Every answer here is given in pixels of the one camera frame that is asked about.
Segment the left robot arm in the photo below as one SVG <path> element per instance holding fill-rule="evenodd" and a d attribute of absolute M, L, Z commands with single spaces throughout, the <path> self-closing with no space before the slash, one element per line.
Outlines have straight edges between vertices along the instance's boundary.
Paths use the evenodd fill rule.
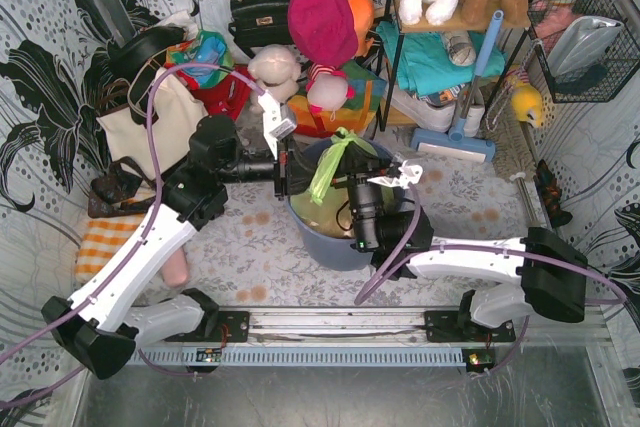
<path fill-rule="evenodd" d="M 269 147 L 250 152 L 243 149 L 231 118 L 203 118 L 189 139 L 185 161 L 158 188 L 154 204 L 125 244 L 69 298 L 45 303 L 42 315 L 56 342 L 104 380 L 150 344 L 220 333 L 218 304 L 196 288 L 154 306 L 133 303 L 174 253 L 223 214 L 227 185 L 271 181 L 278 198 L 309 186 L 315 168 L 301 155 L 295 128 L 290 117 L 266 118 Z"/>

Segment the blue round trash bin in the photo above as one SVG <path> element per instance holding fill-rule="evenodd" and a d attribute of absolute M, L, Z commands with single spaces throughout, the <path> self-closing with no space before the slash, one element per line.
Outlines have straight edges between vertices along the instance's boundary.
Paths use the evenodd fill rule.
<path fill-rule="evenodd" d="M 366 141 L 380 158 L 391 158 L 392 154 L 376 142 Z M 305 158 L 317 163 L 324 151 L 332 145 L 329 138 L 318 140 L 302 150 Z M 403 198 L 402 189 L 382 188 L 384 208 L 389 213 L 400 209 L 399 201 Z M 303 245 L 309 256 L 322 267 L 334 271 L 352 271 L 367 267 L 372 260 L 372 253 L 361 253 L 351 247 L 355 242 L 353 230 L 340 228 L 351 225 L 350 209 L 347 206 L 339 213 L 339 224 L 336 213 L 347 202 L 346 189 L 336 190 L 330 187 L 322 205 L 311 201 L 310 194 L 303 192 L 291 196 L 287 200 L 287 208 L 301 233 Z"/>

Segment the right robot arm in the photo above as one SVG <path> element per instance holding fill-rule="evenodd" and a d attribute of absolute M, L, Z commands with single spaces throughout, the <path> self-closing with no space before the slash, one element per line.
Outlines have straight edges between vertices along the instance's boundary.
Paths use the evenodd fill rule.
<path fill-rule="evenodd" d="M 551 231 L 532 227 L 523 238 L 497 241 L 437 238 L 418 198 L 411 198 L 407 211 L 385 206 L 386 190 L 416 190 L 420 166 L 380 156 L 359 139 L 332 144 L 341 152 L 331 184 L 347 192 L 352 247 L 371 254 L 375 268 L 357 304 L 390 279 L 455 276 L 493 284 L 464 293 L 457 335 L 491 335 L 507 321 L 531 314 L 567 324 L 583 321 L 586 261 Z"/>

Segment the green trash bag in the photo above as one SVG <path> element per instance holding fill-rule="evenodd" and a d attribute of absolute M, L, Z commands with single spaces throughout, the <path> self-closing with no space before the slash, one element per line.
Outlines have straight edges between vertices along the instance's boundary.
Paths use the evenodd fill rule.
<path fill-rule="evenodd" d="M 348 194 L 344 189 L 332 186 L 333 180 L 344 180 L 344 162 L 349 148 L 360 148 L 377 158 L 374 147 L 353 131 L 339 127 L 331 137 L 316 164 L 310 186 L 299 195 L 290 198 L 294 214 L 312 231 L 336 238 L 353 238 L 351 215 L 348 213 Z"/>

